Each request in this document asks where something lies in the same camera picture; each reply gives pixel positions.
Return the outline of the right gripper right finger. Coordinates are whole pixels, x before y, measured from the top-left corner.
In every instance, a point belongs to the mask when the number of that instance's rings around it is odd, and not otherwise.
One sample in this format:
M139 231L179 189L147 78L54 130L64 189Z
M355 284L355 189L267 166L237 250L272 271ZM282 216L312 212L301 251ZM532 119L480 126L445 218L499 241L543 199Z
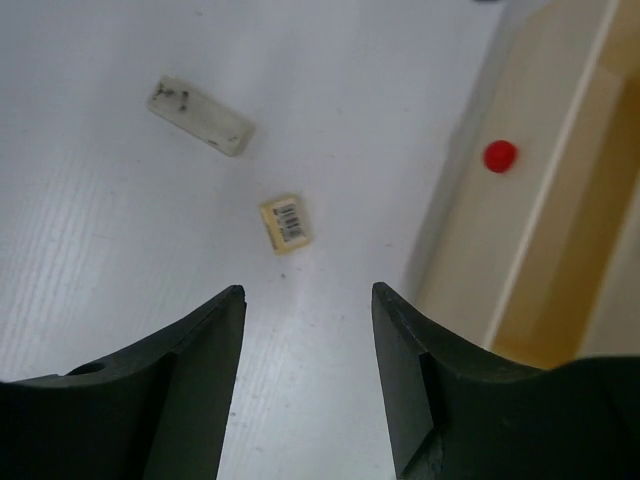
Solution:
M635 479L639 361L591 357L543 370L372 288L376 357L399 479Z

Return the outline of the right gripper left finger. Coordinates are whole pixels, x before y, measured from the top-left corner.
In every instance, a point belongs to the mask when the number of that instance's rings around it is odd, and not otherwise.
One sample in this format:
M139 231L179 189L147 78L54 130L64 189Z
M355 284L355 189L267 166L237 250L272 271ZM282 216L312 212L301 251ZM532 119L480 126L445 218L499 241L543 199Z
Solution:
M5 479L213 479L241 354L233 285L64 375L1 386Z

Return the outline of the cream drawer cabinet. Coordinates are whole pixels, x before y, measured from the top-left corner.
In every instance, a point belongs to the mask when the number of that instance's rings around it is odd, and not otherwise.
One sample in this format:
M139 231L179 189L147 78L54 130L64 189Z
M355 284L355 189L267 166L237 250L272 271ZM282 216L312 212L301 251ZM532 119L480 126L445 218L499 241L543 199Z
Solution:
M639 351L639 5L511 1L425 222L414 305L551 368Z

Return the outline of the small yellow eraser block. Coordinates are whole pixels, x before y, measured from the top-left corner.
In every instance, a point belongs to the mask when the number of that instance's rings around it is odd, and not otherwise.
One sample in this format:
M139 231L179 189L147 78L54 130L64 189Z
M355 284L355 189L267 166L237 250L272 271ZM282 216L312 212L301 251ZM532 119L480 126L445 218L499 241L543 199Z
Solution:
M302 199L283 195L259 207L272 250L276 255L289 254L311 243L312 232Z

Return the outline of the white plastic strip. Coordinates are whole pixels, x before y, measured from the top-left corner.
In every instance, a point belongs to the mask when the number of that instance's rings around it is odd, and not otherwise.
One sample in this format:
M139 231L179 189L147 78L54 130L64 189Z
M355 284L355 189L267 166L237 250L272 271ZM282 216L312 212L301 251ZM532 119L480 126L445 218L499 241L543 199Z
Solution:
M239 156L255 131L254 123L246 117L169 76L157 82L147 108L228 157Z

